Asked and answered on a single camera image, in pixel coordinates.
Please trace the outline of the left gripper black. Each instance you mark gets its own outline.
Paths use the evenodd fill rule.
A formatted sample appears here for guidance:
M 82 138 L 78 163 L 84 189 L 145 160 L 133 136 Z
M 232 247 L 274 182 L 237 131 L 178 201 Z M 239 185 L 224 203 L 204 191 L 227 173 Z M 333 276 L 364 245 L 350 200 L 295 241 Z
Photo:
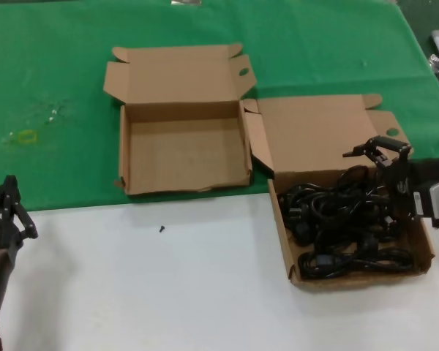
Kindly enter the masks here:
M 15 175 L 7 175 L 0 185 L 0 254 L 16 256 L 22 240 L 38 238 L 35 223 L 20 202 L 21 196 Z M 16 216 L 23 225 L 19 230 L 14 223 Z

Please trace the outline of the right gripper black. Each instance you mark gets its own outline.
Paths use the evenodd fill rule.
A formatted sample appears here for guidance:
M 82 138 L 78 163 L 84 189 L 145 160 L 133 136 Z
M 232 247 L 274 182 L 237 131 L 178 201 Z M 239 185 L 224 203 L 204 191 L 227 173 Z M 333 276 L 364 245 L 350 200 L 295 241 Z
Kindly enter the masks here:
M 398 157 L 390 160 L 380 148 L 394 151 Z M 365 156 L 382 169 L 384 184 L 396 210 L 383 215 L 383 229 L 388 234 L 401 234 L 408 224 L 417 219 L 413 197 L 413 166 L 408 159 L 411 149 L 409 143 L 378 135 L 342 155 L 344 158 Z

